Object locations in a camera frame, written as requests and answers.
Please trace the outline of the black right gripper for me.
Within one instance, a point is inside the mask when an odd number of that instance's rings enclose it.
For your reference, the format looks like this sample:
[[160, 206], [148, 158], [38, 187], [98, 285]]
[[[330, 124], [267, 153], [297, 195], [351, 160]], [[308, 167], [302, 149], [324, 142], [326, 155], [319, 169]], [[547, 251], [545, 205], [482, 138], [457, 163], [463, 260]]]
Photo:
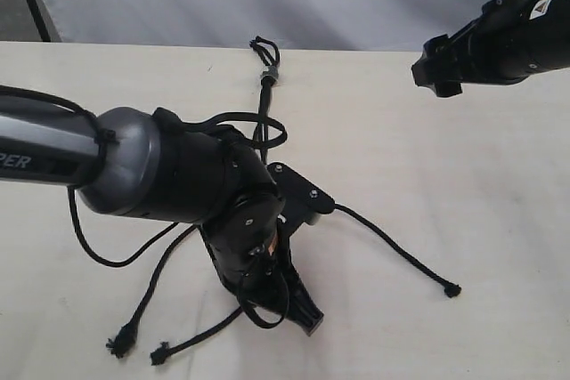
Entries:
[[502, 0], [459, 41], [441, 35], [423, 45], [412, 64], [417, 87], [438, 98], [461, 85], [514, 85], [569, 67], [569, 0]]

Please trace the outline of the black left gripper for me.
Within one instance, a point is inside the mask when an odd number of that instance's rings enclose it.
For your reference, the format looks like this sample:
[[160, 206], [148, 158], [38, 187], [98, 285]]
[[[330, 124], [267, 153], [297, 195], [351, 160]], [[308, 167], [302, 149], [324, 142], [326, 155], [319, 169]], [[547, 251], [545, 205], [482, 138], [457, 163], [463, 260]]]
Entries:
[[269, 239], [248, 246], [242, 254], [228, 247], [228, 239], [216, 242], [206, 230], [202, 231], [202, 240], [217, 277], [244, 313], [255, 316], [260, 307], [286, 316], [307, 336], [321, 325], [324, 314], [293, 266], [290, 237], [282, 223], [276, 225]]

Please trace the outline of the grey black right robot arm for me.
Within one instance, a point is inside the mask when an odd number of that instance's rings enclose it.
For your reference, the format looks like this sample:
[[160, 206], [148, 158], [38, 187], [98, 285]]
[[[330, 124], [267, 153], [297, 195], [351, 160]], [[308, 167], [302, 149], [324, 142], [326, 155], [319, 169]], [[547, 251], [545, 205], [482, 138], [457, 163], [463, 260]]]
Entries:
[[415, 85], [439, 98], [464, 84], [516, 85], [569, 67], [569, 0], [495, 0], [452, 36], [428, 40], [411, 66]]

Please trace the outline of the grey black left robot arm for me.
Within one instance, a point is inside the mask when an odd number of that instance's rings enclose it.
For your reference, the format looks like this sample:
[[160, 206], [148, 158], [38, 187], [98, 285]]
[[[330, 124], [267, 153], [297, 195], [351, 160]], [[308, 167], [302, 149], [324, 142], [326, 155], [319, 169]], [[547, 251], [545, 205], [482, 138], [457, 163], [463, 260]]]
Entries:
[[61, 185], [98, 214], [197, 227], [222, 285], [252, 320], [263, 308], [312, 334], [323, 315], [290, 239], [334, 200], [294, 169], [265, 165], [228, 112], [190, 124], [174, 112], [101, 115], [45, 93], [1, 90], [1, 177]]

